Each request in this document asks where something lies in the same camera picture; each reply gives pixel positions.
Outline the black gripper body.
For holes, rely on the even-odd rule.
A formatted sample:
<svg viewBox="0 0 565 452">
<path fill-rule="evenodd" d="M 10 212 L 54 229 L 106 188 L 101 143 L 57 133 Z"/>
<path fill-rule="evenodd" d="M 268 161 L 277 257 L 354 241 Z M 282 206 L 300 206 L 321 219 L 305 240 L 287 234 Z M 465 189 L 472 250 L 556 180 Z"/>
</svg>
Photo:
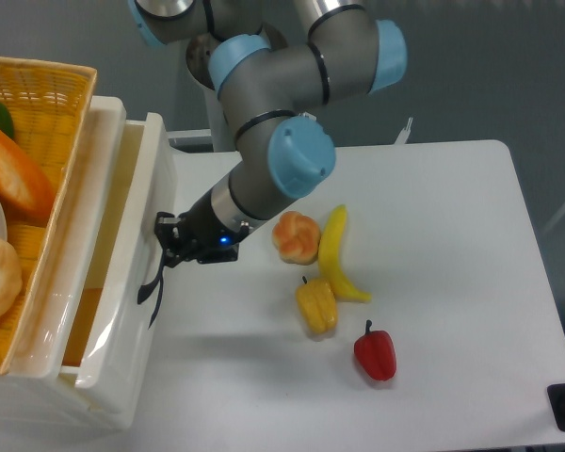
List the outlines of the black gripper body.
<svg viewBox="0 0 565 452">
<path fill-rule="evenodd" d="M 201 197 L 187 212 L 180 215 L 180 257 L 199 264 L 234 262 L 238 248 L 250 234 L 250 225 L 241 222 L 237 231 L 225 226 L 216 216 L 211 199 Z"/>
</svg>

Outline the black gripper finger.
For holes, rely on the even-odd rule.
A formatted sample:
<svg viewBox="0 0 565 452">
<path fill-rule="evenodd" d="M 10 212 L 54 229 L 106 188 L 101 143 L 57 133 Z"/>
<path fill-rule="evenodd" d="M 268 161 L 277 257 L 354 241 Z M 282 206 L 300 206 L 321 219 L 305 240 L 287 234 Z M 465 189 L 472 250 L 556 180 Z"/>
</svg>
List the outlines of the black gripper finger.
<svg viewBox="0 0 565 452">
<path fill-rule="evenodd" d="M 196 254 L 197 249 L 192 244 L 186 244 L 177 248 L 167 248 L 163 253 L 163 265 L 169 268 L 175 268 L 182 262 L 195 260 Z"/>
<path fill-rule="evenodd" d="M 177 248 L 180 243 L 182 219 L 168 212 L 158 212 L 154 221 L 154 234 L 162 248 Z"/>
</svg>

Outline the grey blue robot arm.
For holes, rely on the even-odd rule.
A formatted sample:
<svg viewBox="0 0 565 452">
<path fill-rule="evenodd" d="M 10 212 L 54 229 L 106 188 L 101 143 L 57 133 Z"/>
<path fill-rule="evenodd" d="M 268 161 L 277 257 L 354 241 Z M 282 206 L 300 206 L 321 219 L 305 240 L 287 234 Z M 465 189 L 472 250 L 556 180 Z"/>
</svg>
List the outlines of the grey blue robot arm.
<svg viewBox="0 0 565 452">
<path fill-rule="evenodd" d="M 239 244 L 333 171 L 335 148 L 308 116 L 374 93 L 404 75 L 404 36 L 361 1 L 298 1 L 301 45 L 275 49 L 258 1 L 133 1 L 144 40 L 162 46 L 205 36 L 207 70 L 241 160 L 181 215 L 159 214 L 162 262 L 232 261 Z"/>
</svg>

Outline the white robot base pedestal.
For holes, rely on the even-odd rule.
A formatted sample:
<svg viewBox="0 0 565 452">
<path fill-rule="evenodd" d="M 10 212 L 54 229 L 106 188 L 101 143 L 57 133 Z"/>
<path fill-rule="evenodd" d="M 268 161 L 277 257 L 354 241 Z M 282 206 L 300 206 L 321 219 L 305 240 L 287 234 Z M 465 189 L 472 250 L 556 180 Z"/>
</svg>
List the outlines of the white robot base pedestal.
<svg viewBox="0 0 565 452">
<path fill-rule="evenodd" d="M 310 42 L 272 48 L 265 33 L 224 42 L 203 34 L 186 47 L 186 66 L 203 89 L 217 152 L 240 148 L 251 128 L 293 118 L 323 97 Z"/>
</svg>

